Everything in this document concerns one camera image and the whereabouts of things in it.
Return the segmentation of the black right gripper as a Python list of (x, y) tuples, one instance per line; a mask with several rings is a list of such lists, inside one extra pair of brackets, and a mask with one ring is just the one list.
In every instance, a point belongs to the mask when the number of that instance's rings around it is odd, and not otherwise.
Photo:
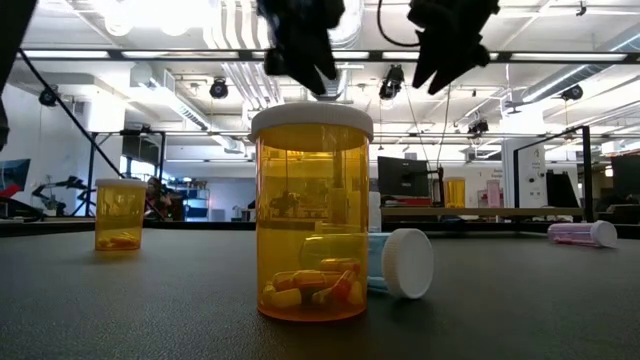
[[(499, 0), (411, 0), (407, 19), (418, 27), (419, 56), (412, 86), (420, 88), (434, 73), (428, 93), (435, 95), (474, 67), (486, 67), (489, 51), (481, 31), (500, 11)], [(466, 52), (438, 65), (439, 52)]]

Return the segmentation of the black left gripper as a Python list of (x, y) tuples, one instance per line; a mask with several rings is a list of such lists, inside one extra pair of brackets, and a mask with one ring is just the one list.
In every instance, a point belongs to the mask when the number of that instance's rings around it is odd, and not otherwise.
[[(302, 43), (329, 46), (328, 31), (339, 25), (344, 0), (256, 0), (257, 14), (269, 28), (275, 48)], [(316, 95), (324, 95), (323, 77), (337, 78), (331, 47), (288, 50), (288, 75)]]

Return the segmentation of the amber pill bottle white cap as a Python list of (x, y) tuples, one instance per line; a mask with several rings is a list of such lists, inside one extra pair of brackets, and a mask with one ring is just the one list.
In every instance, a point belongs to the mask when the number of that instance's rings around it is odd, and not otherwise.
[(138, 250), (147, 184), (137, 179), (98, 179), (96, 187), (95, 249)]
[(256, 115), (250, 139), (259, 311), (315, 322), (364, 313), (371, 117), (343, 105), (290, 103)]
[(465, 208), (466, 181), (463, 177), (444, 179), (445, 206), (447, 208)]

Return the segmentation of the blue pill bottle white cap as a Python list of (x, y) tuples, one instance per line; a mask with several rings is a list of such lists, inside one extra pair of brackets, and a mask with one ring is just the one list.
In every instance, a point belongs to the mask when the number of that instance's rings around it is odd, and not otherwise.
[(434, 277), (434, 251), (426, 234), (414, 228), (368, 235), (367, 287), (401, 299), (416, 300)]

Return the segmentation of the wooden shelf board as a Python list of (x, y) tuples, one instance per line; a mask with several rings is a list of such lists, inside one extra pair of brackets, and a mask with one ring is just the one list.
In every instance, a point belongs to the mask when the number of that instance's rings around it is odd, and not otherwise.
[(433, 208), (390, 207), (382, 208), (383, 216), (583, 216), (581, 208)]

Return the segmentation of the black overhead crossbar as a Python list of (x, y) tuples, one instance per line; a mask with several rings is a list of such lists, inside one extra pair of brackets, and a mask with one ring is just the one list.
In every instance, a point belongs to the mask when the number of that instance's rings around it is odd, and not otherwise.
[[(264, 59), (262, 50), (215, 50), (215, 49), (174, 49), (174, 50), (123, 50), (123, 49), (25, 49), (24, 54), (35, 61), (116, 61), (116, 62), (260, 62)], [(419, 52), (398, 50), (335, 50), (338, 62), (409, 63), (418, 60)], [(640, 52), (508, 52), (489, 54), (489, 61), (495, 64), (602, 64), (640, 65)]]

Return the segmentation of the black computer monitor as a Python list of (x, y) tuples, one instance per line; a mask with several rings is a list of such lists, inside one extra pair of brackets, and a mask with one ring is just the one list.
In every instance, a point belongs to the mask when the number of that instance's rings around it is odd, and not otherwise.
[(579, 208), (579, 202), (567, 172), (546, 173), (547, 203), (557, 208)]
[(614, 192), (640, 198), (640, 155), (616, 156), (611, 159)]
[(382, 195), (429, 197), (426, 161), (378, 157), (378, 190)]

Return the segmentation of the blue storage shelves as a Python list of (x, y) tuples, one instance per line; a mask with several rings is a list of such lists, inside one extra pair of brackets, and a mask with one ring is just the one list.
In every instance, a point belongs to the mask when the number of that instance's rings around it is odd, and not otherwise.
[(210, 191), (205, 180), (191, 177), (171, 178), (167, 187), (177, 194), (182, 206), (182, 217), (186, 222), (209, 220)]

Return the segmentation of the person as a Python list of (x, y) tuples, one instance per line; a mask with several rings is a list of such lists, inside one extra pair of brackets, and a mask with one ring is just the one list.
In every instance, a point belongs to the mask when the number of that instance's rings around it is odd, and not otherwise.
[(164, 219), (184, 220), (182, 194), (167, 188), (159, 178), (151, 177), (147, 180), (146, 200), (158, 210)]

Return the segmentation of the black table mat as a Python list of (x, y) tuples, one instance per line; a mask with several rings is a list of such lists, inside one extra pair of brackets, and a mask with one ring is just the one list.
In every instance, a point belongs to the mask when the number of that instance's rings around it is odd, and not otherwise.
[(149, 229), (122, 253), (89, 233), (0, 239), (0, 359), (640, 360), (640, 241), (431, 241), (423, 299), (294, 323), (257, 311), (248, 231)]

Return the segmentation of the black monitor blue screen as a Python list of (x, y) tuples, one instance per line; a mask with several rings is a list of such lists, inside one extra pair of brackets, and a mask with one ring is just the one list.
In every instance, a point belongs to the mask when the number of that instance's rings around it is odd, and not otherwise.
[(30, 164), (30, 159), (0, 161), (0, 191), (14, 188), (23, 191)]

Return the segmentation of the black aluminium rig frame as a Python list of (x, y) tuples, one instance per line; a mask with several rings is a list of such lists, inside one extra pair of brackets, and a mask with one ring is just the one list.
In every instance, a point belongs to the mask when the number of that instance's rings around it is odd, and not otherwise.
[[(470, 232), (528, 232), (546, 233), (550, 222), (390, 222), (382, 225), (383, 232), (400, 228), (415, 228), (426, 233), (463, 234)], [(206, 230), (206, 231), (253, 231), (252, 222), (154, 222), (145, 221), (144, 228), (161, 230)], [(640, 240), (640, 225), (615, 224), (617, 234), (622, 239)], [(90, 232), (95, 230), (95, 222), (81, 218), (75, 221), (0, 221), (0, 238), (49, 235), (59, 233)]]

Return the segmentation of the black metal shelf frame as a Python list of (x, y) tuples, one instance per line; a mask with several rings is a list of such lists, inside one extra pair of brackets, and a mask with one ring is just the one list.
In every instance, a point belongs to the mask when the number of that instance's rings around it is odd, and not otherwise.
[(556, 138), (564, 138), (566, 135), (571, 134), (581, 134), (581, 140), (583, 144), (583, 200), (584, 207), (580, 215), (584, 220), (588, 222), (593, 222), (595, 219), (594, 210), (593, 210), (593, 183), (592, 183), (592, 151), (591, 151), (591, 131), (589, 126), (581, 125), (569, 127), (563, 132), (556, 133), (553, 135), (538, 135), (538, 140), (535, 142), (528, 142), (527, 144), (515, 148), (512, 152), (512, 162), (513, 162), (513, 205), (515, 209), (520, 209), (520, 161), (519, 161), (519, 152), (530, 147), (535, 147), (540, 144), (544, 144), (548, 141), (554, 140)]

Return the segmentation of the black metal frame stand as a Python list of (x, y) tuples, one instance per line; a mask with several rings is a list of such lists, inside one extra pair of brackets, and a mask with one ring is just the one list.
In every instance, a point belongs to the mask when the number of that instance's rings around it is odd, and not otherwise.
[(85, 137), (90, 143), (90, 151), (89, 151), (89, 163), (88, 163), (88, 183), (87, 189), (84, 197), (80, 197), (82, 203), (78, 206), (78, 209), (81, 208), (82, 205), (85, 206), (85, 216), (89, 217), (91, 215), (91, 194), (96, 191), (93, 188), (94, 185), (94, 163), (95, 163), (95, 155), (98, 154), (102, 160), (106, 163), (106, 165), (116, 174), (119, 179), (126, 179), (131, 177), (131, 171), (127, 170), (126, 173), (121, 173), (119, 171), (119, 167), (111, 161), (108, 155), (101, 148), (101, 145), (105, 143), (112, 136), (119, 136), (122, 138), (127, 137), (135, 137), (139, 141), (142, 138), (149, 138), (151, 135), (158, 135), (161, 138), (161, 143), (158, 146), (158, 177), (162, 179), (164, 173), (164, 161), (165, 161), (165, 152), (166, 152), (166, 141), (167, 141), (167, 133), (165, 131), (153, 131), (147, 128), (142, 130), (132, 130), (132, 129), (124, 129), (120, 131), (114, 132), (86, 132)]

